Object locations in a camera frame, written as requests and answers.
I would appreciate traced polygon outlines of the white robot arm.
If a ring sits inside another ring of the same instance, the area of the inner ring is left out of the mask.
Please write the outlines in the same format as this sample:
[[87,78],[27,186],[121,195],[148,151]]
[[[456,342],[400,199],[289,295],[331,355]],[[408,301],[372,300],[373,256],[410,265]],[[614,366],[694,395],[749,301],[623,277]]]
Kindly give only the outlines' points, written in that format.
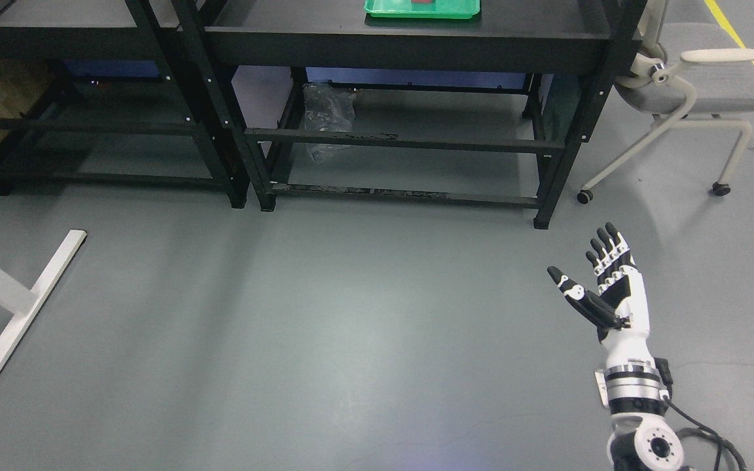
[[673,384],[665,358],[594,372],[602,405],[611,414],[605,453],[613,470],[680,470],[685,454],[665,421]]

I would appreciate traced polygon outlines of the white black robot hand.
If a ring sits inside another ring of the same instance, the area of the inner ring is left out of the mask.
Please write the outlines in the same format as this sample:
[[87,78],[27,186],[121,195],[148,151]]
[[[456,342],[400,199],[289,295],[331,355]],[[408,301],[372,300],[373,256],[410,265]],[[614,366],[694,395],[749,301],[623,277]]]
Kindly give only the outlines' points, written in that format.
[[563,274],[556,266],[547,272],[569,305],[596,326],[607,351],[605,369],[637,364],[655,367],[647,348],[649,307],[643,276],[622,233],[610,222],[596,230],[586,258],[596,276],[593,292]]

